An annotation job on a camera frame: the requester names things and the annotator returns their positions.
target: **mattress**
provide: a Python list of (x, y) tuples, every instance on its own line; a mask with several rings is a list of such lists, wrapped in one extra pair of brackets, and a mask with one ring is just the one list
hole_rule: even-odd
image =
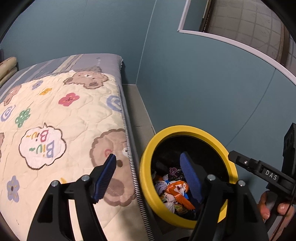
[[(108, 240), (153, 240), (141, 200), (121, 86), (122, 59), (81, 54), (36, 64), (0, 88), (0, 211), (21, 240), (52, 180), (76, 181), (106, 157), (117, 167), (94, 205)], [(76, 240), (82, 240), (74, 201)]]

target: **green clover print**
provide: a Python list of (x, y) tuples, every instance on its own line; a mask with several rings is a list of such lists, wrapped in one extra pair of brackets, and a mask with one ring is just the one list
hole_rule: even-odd
[(15, 123), (17, 124), (18, 128), (21, 128), (25, 120), (30, 117), (30, 108), (23, 110), (20, 115), (15, 119)]

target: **cartoon bear face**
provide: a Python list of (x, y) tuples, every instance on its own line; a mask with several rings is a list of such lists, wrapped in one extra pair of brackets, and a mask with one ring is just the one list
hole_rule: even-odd
[(116, 156), (117, 166), (106, 190), (104, 200), (111, 206), (125, 207), (135, 199), (135, 188), (123, 129), (109, 130), (94, 139), (89, 152), (93, 166), (103, 165), (110, 153)]
[(4, 106), (6, 106), (6, 105), (8, 105), (10, 103), (11, 99), (13, 98), (13, 96), (15, 96), (19, 92), (21, 86), (22, 85), (18, 85), (18, 86), (14, 87), (14, 88), (12, 88), (10, 90), (10, 92), (8, 93), (8, 95), (5, 97), (5, 99), (3, 101), (4, 102)]
[(93, 71), (80, 71), (64, 80), (65, 85), (77, 84), (83, 85), (86, 89), (97, 89), (103, 86), (103, 82), (108, 81), (109, 78), (102, 74)]

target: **hand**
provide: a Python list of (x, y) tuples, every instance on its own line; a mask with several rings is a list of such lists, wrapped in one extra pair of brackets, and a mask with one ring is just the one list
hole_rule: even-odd
[[(258, 204), (258, 208), (259, 208), (259, 211), (260, 211), (261, 216), (262, 216), (263, 219), (269, 219), (269, 217), (270, 217), (270, 211), (266, 207), (266, 204), (265, 204), (266, 200), (267, 200), (267, 192), (264, 192), (261, 195), (261, 199), (260, 199), (259, 204)], [(281, 203), (278, 206), (277, 211), (278, 211), (278, 213), (280, 215), (285, 215), (288, 207), (289, 207), (288, 203)], [(274, 240), (277, 240), (278, 237), (281, 235), (281, 233), (283, 232), (283, 229), (288, 225), (291, 218), (293, 217), (293, 214), (294, 214), (294, 207), (291, 206), (290, 209), (289, 209), (289, 212), (288, 212), (287, 216), (285, 217), (285, 220), (283, 221), (283, 223), (282, 223), (278, 233), (276, 234), (276, 237), (274, 238)]]

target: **yellow rim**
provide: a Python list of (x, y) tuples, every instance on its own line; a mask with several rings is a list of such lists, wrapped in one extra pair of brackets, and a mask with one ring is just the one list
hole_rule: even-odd
[[(166, 206), (163, 205), (154, 188), (151, 178), (151, 159), (154, 150), (165, 139), (177, 135), (193, 136), (210, 145), (224, 161), (224, 164), (228, 171), (230, 183), (236, 183), (238, 181), (237, 170), (234, 163), (228, 160), (228, 151), (216, 138), (211, 136), (209, 133), (192, 126), (168, 127), (158, 132), (148, 143), (142, 155), (140, 163), (140, 183), (145, 199), (147, 200), (149, 206), (153, 209), (153, 211), (166, 222), (174, 226), (193, 229), (196, 225), (196, 221), (181, 218), (178, 215), (171, 213), (166, 208)], [(226, 217), (226, 211), (227, 202), (225, 202), (221, 208), (218, 222)]]

